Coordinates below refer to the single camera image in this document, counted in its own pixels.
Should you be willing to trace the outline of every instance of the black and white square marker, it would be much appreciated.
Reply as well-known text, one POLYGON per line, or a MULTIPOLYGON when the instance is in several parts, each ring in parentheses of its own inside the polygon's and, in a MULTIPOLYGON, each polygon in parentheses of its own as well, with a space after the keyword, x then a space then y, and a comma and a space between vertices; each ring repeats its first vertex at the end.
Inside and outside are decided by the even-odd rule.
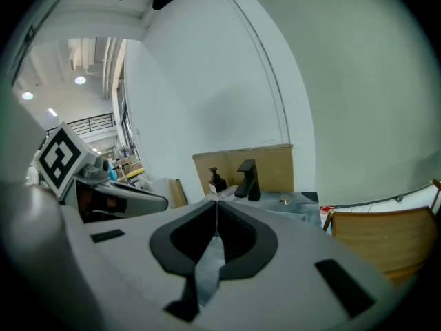
POLYGON ((80 155, 81 151, 61 128, 53 139, 50 139, 39 161, 49 179, 59 189, 80 155))

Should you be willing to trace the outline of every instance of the black metal railing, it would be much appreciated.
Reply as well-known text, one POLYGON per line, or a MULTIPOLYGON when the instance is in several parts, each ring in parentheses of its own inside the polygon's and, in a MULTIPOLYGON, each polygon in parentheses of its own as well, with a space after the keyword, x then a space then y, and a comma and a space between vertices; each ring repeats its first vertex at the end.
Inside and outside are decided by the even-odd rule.
MULTIPOLYGON (((73 121, 72 123, 68 123, 69 127, 77 134, 87 134, 88 132, 111 128, 114 126, 114 117, 113 113, 97 115, 95 117, 84 118, 81 120, 73 121)), ((56 128, 49 129, 46 131, 46 139, 49 139, 49 136, 53 134, 56 128)))

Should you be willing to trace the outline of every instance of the soap dispenser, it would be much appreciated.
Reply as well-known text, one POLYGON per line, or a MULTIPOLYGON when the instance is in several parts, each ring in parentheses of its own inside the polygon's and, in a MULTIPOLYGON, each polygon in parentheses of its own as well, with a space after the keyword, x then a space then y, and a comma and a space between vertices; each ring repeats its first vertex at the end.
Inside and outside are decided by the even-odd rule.
POLYGON ((222 179, 219 174, 216 173, 218 168, 213 167, 210 168, 210 172, 212 172, 212 180, 209 183, 209 189, 214 193, 218 194, 219 192, 227 189, 227 182, 225 179, 222 179))

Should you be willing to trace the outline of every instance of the black rectangle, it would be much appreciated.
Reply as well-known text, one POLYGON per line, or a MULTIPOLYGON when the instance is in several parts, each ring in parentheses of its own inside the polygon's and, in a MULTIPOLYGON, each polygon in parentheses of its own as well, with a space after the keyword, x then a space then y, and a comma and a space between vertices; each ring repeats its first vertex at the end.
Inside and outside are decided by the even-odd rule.
POLYGON ((316 263, 316 268, 351 317, 356 317, 375 303, 337 261, 320 261, 316 263))
POLYGON ((94 243, 100 243, 102 241, 114 239, 125 235, 125 233, 120 229, 109 230, 108 232, 92 234, 90 237, 94 243))

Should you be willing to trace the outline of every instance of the faucet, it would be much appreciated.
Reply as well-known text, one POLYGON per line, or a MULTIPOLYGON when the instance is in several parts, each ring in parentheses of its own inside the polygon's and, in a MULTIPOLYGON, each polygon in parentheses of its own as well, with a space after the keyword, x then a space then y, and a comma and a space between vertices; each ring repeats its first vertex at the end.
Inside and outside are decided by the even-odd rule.
POLYGON ((242 183, 236 189, 234 195, 236 197, 248 197, 250 201, 259 201, 260 199, 260 186, 259 179, 257 177, 256 160, 246 159, 240 165, 238 172, 243 172, 245 175, 242 183))

